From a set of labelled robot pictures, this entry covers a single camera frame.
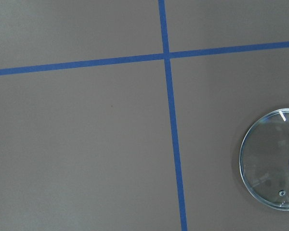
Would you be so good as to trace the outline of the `glass pot lid blue knob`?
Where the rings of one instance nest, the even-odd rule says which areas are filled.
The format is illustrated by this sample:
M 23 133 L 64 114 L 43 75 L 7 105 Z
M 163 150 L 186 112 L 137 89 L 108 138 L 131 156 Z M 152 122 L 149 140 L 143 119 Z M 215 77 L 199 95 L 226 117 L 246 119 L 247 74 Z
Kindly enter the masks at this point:
M 289 108 L 272 111 L 249 128 L 240 147 L 239 169 L 257 201 L 289 211 Z

